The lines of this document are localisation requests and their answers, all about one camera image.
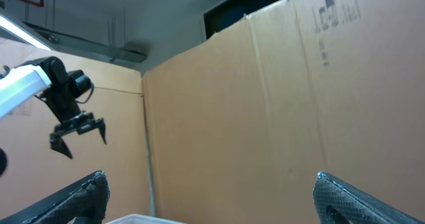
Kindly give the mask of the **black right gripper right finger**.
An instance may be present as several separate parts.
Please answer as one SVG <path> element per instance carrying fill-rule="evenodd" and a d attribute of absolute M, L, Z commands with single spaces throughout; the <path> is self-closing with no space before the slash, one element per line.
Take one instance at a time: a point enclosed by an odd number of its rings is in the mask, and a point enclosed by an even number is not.
<path fill-rule="evenodd" d="M 321 224 L 424 223 L 324 171 L 317 174 L 313 202 Z"/>

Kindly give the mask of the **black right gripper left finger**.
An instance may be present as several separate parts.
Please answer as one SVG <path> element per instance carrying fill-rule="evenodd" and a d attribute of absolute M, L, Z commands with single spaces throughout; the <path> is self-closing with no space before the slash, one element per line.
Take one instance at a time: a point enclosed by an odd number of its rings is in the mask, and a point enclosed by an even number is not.
<path fill-rule="evenodd" d="M 95 171 L 1 220 L 20 223 L 102 223 L 110 198 L 106 173 Z"/>

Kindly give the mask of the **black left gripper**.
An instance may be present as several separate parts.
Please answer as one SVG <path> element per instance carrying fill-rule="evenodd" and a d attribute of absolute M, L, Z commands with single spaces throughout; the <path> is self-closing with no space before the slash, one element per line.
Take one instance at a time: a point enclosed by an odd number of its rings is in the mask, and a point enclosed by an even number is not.
<path fill-rule="evenodd" d="M 67 71 L 64 63 L 55 56 L 38 58 L 23 64 L 40 67 L 51 81 L 51 85 L 42 91 L 40 99 L 59 121 L 49 138 L 52 150 L 72 159 L 72 153 L 59 135 L 71 132 L 84 134 L 96 128 L 103 142 L 107 144 L 104 119 L 96 120 L 92 113 L 82 111 L 78 106 L 80 102 L 77 99 L 85 92 L 94 90 L 92 81 L 82 70 Z"/>

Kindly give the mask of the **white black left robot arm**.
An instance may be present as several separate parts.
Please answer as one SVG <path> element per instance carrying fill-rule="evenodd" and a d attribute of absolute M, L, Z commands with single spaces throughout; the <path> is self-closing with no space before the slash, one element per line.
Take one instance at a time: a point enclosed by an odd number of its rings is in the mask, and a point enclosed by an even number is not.
<path fill-rule="evenodd" d="M 49 135 L 50 148 L 72 159 L 63 136 L 79 135 L 99 130 L 106 144 L 106 123 L 103 118 L 81 110 L 78 100 L 84 93 L 94 92 L 95 86 L 82 70 L 67 71 L 56 56 L 29 60 L 1 74 L 1 117 L 10 113 L 31 97 L 44 102 L 59 121 Z"/>

